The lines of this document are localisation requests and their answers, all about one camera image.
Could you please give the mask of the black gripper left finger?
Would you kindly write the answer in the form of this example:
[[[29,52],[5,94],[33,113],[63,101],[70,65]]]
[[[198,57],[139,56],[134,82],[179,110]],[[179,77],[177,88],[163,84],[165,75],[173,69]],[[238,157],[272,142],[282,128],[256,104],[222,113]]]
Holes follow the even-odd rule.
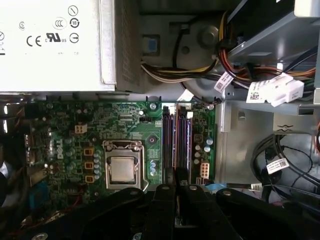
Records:
[[[164,170],[164,183],[144,193],[125,188],[77,207],[24,234],[26,240],[171,240],[175,228],[174,168]]]

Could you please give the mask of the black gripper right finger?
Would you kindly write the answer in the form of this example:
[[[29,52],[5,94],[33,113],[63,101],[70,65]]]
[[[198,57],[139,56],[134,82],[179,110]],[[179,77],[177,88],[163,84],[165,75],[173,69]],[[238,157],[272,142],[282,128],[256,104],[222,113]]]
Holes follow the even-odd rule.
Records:
[[[211,195],[176,168],[180,211],[198,226],[197,240],[318,240],[320,224],[240,191]]]

